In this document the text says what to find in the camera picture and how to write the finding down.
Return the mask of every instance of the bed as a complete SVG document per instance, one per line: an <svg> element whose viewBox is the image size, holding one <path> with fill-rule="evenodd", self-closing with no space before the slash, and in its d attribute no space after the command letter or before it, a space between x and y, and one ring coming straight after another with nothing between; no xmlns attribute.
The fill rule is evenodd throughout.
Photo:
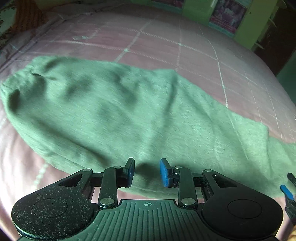
<svg viewBox="0 0 296 241"><path fill-rule="evenodd" d="M270 69L226 35L181 15L147 6L67 4L47 12L43 26L14 36L0 55L0 81L39 55L116 61L144 69L174 69L230 110L268 126L269 134L295 143L296 107ZM0 227L19 237L14 203L68 174L34 153L6 118L0 103ZM96 189L94 199L98 197ZM118 191L118 199L140 197ZM285 200L275 200L284 208ZM277 238L291 224L284 213Z"/></svg>

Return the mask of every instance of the blue gripper pad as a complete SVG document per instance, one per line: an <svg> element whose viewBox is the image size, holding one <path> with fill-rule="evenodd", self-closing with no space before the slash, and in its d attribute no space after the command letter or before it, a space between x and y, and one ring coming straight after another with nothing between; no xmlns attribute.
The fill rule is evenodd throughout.
<svg viewBox="0 0 296 241"><path fill-rule="evenodd" d="M167 188L168 187L168 171L165 168L165 165L163 164L162 160L160 160L160 176L161 176L163 185Z"/></svg>
<svg viewBox="0 0 296 241"><path fill-rule="evenodd" d="M293 194L289 191L289 189L285 185L281 185L280 189L287 198L294 200Z"/></svg>

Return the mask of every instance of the white stitched line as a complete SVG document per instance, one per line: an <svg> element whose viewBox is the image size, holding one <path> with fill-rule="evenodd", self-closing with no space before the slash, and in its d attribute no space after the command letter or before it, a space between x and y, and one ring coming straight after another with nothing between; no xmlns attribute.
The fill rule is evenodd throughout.
<svg viewBox="0 0 296 241"><path fill-rule="evenodd" d="M253 91L252 91L252 88L251 88L251 85L250 85L249 79L247 78L247 74L246 74L246 71L245 71L245 70L244 70L244 76L245 76L245 78L246 78L247 81L248 81L248 86L250 87L250 90L251 90L251 93L252 93L252 96L253 96L254 102L255 102L256 107L257 107L258 115L259 115L259 117L260 117L260 122L262 123L262 119L261 119L261 116L260 116L260 111L259 111L258 105L257 105L257 103L256 103L255 96L254 96L254 94L253 94Z"/></svg>
<svg viewBox="0 0 296 241"><path fill-rule="evenodd" d="M228 64L226 64L226 63L224 63L224 62L222 62L222 61L220 61L220 63L223 64L223 65L225 65L225 66L227 66L228 68L232 69L233 71L239 73L241 76L245 77L246 74L243 75L242 73L238 72L237 70L233 69L231 66L229 66Z"/></svg>
<svg viewBox="0 0 296 241"><path fill-rule="evenodd" d="M250 90L251 90L252 96L253 96L253 98L254 98L254 102L255 102L255 104L256 104L256 106L257 106L257 111L258 111L258 115L259 115L259 117L260 117L260 122L262 123L262 119L261 119L261 116L260 116L260 111L259 111L258 105L257 105L257 103L256 103L255 96L254 96L254 94L253 94L253 91L252 91L252 88L251 88L251 85L250 85L250 82L249 82L249 81L248 81L248 85L249 85L249 87L250 87Z"/></svg>
<svg viewBox="0 0 296 241"><path fill-rule="evenodd" d="M95 37L95 36L97 35L97 33L98 33L99 31L101 31L102 28L104 28L104 27L106 27L106 25L103 25L102 27L96 29L95 32L94 32L94 33L93 33L88 39L92 39L93 37Z"/></svg>
<svg viewBox="0 0 296 241"><path fill-rule="evenodd" d="M198 24L198 27L200 28L200 24L199 23L197 23L197 24ZM202 29L201 28L200 28L200 31L202 32ZM203 32L202 32L202 36L205 37L204 34L203 34Z"/></svg>
<svg viewBox="0 0 296 241"><path fill-rule="evenodd" d="M289 127L289 124L286 125L284 122L282 122L280 119L278 119L279 122L281 122L284 126Z"/></svg>
<svg viewBox="0 0 296 241"><path fill-rule="evenodd" d="M133 40L131 41L131 43L121 52L120 55L117 56L117 58L114 60L114 62L118 62L124 55L126 52L129 51L129 49L131 48L131 46L133 46L133 44L137 41L137 39L139 38L141 31L144 30L145 27L147 27L150 23L152 22L152 19L150 19L147 23L145 23L143 25L143 27L141 27L141 29L139 30L139 32L136 34L136 36L133 38Z"/></svg>
<svg viewBox="0 0 296 241"><path fill-rule="evenodd" d="M207 39L207 41L209 41L210 45L213 47L213 50L215 51L215 55L216 55L217 63L218 63L218 69L219 69L220 78L221 78L221 83L222 83L222 87L223 87L223 91L224 91L224 95L225 95L225 104L226 104L226 108L228 108L227 96L226 96L225 86L224 86L223 79L222 79L222 74L221 74L219 59L218 59L218 56L217 56L217 53L216 53L216 50L215 50L214 46L212 45L212 43L210 42L210 40Z"/></svg>
<svg viewBox="0 0 296 241"><path fill-rule="evenodd" d="M16 59L15 62L29 62L28 60Z"/></svg>
<svg viewBox="0 0 296 241"><path fill-rule="evenodd" d="M76 23L76 24L85 24L85 25L95 25L95 26L98 26L97 24L95 23ZM112 27L112 28L125 28L125 29L129 29L127 27L121 27L121 26L114 26L114 25L110 25L108 27Z"/></svg>
<svg viewBox="0 0 296 241"><path fill-rule="evenodd" d="M15 47L14 45L12 45L12 44L9 44L9 45L10 45L13 49L17 50L18 52L20 52L20 53L24 53L24 52L22 52L22 51L19 51L18 48Z"/></svg>
<svg viewBox="0 0 296 241"><path fill-rule="evenodd" d="M270 83L270 85L271 85L272 87L274 87L275 89L277 89L277 88L278 88L278 87L276 87L275 85L273 85L273 83L272 83L272 82L270 82L270 81L269 81L269 83Z"/></svg>
<svg viewBox="0 0 296 241"><path fill-rule="evenodd" d="M162 39L162 40L165 40L165 41L168 41L168 42L174 43L174 44L178 44L177 42L175 42L175 41L173 41L173 40L169 40L169 39L163 38L163 37L158 36L158 35L154 35L154 34L146 33L146 32L143 32L143 31L140 31L140 32L141 32L142 34L144 34L144 35L148 35L148 36L155 37L155 38L158 38L158 39Z"/></svg>
<svg viewBox="0 0 296 241"><path fill-rule="evenodd" d="M39 38L41 37L41 36L39 36L39 34L40 34L43 30L44 30L43 28L40 28L39 31L35 34L35 37L34 37L34 38L39 39ZM25 40L28 39L29 37L31 37L31 35L28 35L27 37L25 37L23 41L25 41ZM23 49L22 49L23 51L19 51L19 50L18 50L18 48L22 48L21 46L19 46L18 48L16 48L16 47L15 47L15 48L16 48L17 51L20 52L20 53L26 53L27 50L30 49L31 47L32 47L32 46L30 46L30 44L26 44L26 45L23 47Z"/></svg>
<svg viewBox="0 0 296 241"><path fill-rule="evenodd" d="M95 23L76 23L76 24L92 25L92 26L98 26L99 27L99 25L97 25Z"/></svg>
<svg viewBox="0 0 296 241"><path fill-rule="evenodd" d="M110 47L110 46L101 45L101 44L84 43L84 42L72 41L72 40L58 40L58 41L56 41L56 43L80 44L80 45L95 46L95 47L111 49L111 50L122 50L123 49L123 48Z"/></svg>
<svg viewBox="0 0 296 241"><path fill-rule="evenodd" d="M289 109L284 103L282 103L281 101L275 99L273 96L271 96L271 98L274 99L275 101L281 103L281 104L283 105L284 108L286 108L289 112L291 112L291 113L294 115L294 113L293 113L293 112L292 112L292 111L291 111L291 110L290 110L290 109Z"/></svg>
<svg viewBox="0 0 296 241"><path fill-rule="evenodd" d="M272 100L271 100L271 98L270 98L269 93L268 93L268 96L269 96L270 102L271 102L271 104L272 104L272 108L274 109L274 104L272 103ZM276 123L277 123L277 125L278 125L278 129L279 129L279 122L278 122L277 117L276 117L276 111L275 111L275 109L274 109L274 114L275 114L275 118L276 118Z"/></svg>
<svg viewBox="0 0 296 241"><path fill-rule="evenodd" d="M260 107L263 111L265 111L267 114L269 114L270 116L274 117L274 115L272 115L271 113L269 113L267 110L265 110L262 106L258 105L258 107Z"/></svg>
<svg viewBox="0 0 296 241"><path fill-rule="evenodd" d="M85 19L87 16L88 16L88 15L85 15L83 18L81 18L81 19L78 21L78 23L79 23L80 21L82 21L83 19ZM55 38L53 38L51 41L49 41L48 44L46 44L45 46L43 46L43 47L42 47L41 49L39 49L39 50L42 50L42 49L44 49L45 47L47 47L50 43L54 42L55 39L57 39L58 37L60 37L62 34L66 33L66 32L67 32L69 29L71 29L73 26L74 26L74 24L70 24L70 26L69 26L65 31L63 31L62 33L58 34Z"/></svg>
<svg viewBox="0 0 296 241"><path fill-rule="evenodd" d="M180 61L180 54L181 54L181 44L182 44L182 33L181 33L181 17L179 18L179 33L180 33L180 42L179 42L179 51L178 51L178 57L177 57L177 65L175 68L175 71L178 71L178 67L179 67L179 61Z"/></svg>
<svg viewBox="0 0 296 241"><path fill-rule="evenodd" d="M37 190L38 185L39 185L40 181L42 180L43 175L46 172L46 169L48 168L48 166L49 166L48 163L44 163L42 165L42 167L40 168L39 174L36 176L36 179L35 179L35 181L33 183L33 186L32 186L33 191L36 191Z"/></svg>
<svg viewBox="0 0 296 241"><path fill-rule="evenodd" d="M187 45L182 45L182 46L185 47L185 48L188 48L188 49L194 50L194 51L196 51L196 52L202 53L202 54L204 54L204 55L206 55L206 56L208 56L208 57L210 57L210 58L212 58L212 59L214 59L214 60L217 60L217 59L215 59L213 56L208 55L208 54L206 54L206 53L204 53L204 52L202 52L202 51L200 51L200 50L198 50L198 49L192 48L192 47L187 46Z"/></svg>
<svg viewBox="0 0 296 241"><path fill-rule="evenodd" d="M262 86L258 85L256 82L254 82L253 80L250 80L247 76L246 76L248 81L251 81L253 84L257 85L258 87L264 89Z"/></svg>
<svg viewBox="0 0 296 241"><path fill-rule="evenodd" d="M212 80L208 79L207 77L205 77L205 76L203 76L203 75L197 74L197 73L195 73L195 72L193 72L193 71L190 71L190 70L185 69L185 68L180 67L180 66L178 66L178 68L179 68L179 69L186 70L186 71L188 71L189 73L195 74L195 75L197 75L197 76L203 77L204 79L206 79L206 80L208 80L208 81L211 81L211 82L213 82L213 83L215 83L215 84L221 86L219 83L217 83L217 82L215 82L215 81L212 81Z"/></svg>
<svg viewBox="0 0 296 241"><path fill-rule="evenodd" d="M162 59L159 59L159 58L155 58L155 57L152 57L152 56L149 56L149 55L143 54L143 53L141 53L141 52L137 52L137 51L133 51L133 50L129 50L129 52L130 52L130 53L137 54L137 55L141 55L141 56L144 56L144 57L147 57L147 58L155 59L155 60L157 60L157 61L160 61L160 62L163 62L163 63L166 63L166 64L170 64L170 65L175 66L174 64L169 63L169 62L167 62L167 61L165 61L165 60L162 60Z"/></svg>
<svg viewBox="0 0 296 241"><path fill-rule="evenodd" d="M294 136L293 136L293 133L292 133L292 130L291 130L291 127L290 127L290 123L289 122L288 122L288 125L289 125L289 129L290 129L290 132L291 132L292 139L293 139L293 141L295 143Z"/></svg>
<svg viewBox="0 0 296 241"><path fill-rule="evenodd" d="M186 66L190 66L193 68L196 68L196 65L192 64L191 62L188 62L187 60L183 60L183 62L186 64Z"/></svg>
<svg viewBox="0 0 296 241"><path fill-rule="evenodd" d="M239 134L238 134L238 132L237 132L237 129L234 127L234 124L233 124L233 122L232 122L232 119L231 119L231 116L230 116L230 115L229 115L229 119L230 119L231 125L232 125L232 127L233 127L233 129L234 129L234 131L235 131L235 133L236 133L236 135L237 135L237 138L240 140L241 138L239 137ZM244 148L243 148L243 152L244 152L244 155L245 155L246 159L249 160L248 155L247 155L247 153L245 152Z"/></svg>
<svg viewBox="0 0 296 241"><path fill-rule="evenodd" d="M133 29L133 28L126 28L126 27L119 27L119 26L106 26L106 27L108 27L108 28L121 28L121 29L126 29L126 30L130 30L130 31L134 31L134 32L140 32L140 33L142 33L142 34L144 34L144 35L148 35L148 36L151 36L151 37L155 37L155 38L158 38L158 39L162 39L162 40L165 40L165 41L171 42L171 43L173 43L173 44L178 44L178 45L180 44L180 43L177 43L176 41L173 41L173 40L170 40L170 39L166 39L166 38L163 38L163 37L158 36L158 35L155 35L155 34L150 34L150 33L143 32L142 30L136 30L136 29ZM211 55L209 55L209 54L206 54L206 53L204 53L204 52L202 52L202 51L200 51L200 50L198 50L198 49L196 49L196 48L193 48L193 47L190 47L190 46L187 46L187 45L181 45L181 46L183 46L183 47L185 47L185 48L188 48L188 49L191 49L191 50L194 50L194 51L196 51L196 52L202 53L203 55L206 55L206 56L208 56L208 57L210 57L210 58L216 60L213 56L211 56Z"/></svg>
<svg viewBox="0 0 296 241"><path fill-rule="evenodd" d="M64 20L64 18L63 18L60 14L58 14L58 16L59 16L62 20Z"/></svg>
<svg viewBox="0 0 296 241"><path fill-rule="evenodd" d="M246 97L244 97L243 95L241 95L241 94L237 93L236 91L234 91L234 90L232 90L232 89L229 89L228 87L225 87L225 88L226 88L226 89L228 89L229 91L231 91L231 92L233 92L233 93L235 93L235 94L239 95L240 97L242 97L243 99L247 100L248 102L250 102L250 103L254 104L254 102L250 101L249 99L247 99L247 98L246 98Z"/></svg>
<svg viewBox="0 0 296 241"><path fill-rule="evenodd" d="M262 83L264 84L264 86L265 86L265 88L266 88L266 91L268 92L268 89L267 89L267 87L266 87L266 85L265 85L264 81L263 81Z"/></svg>

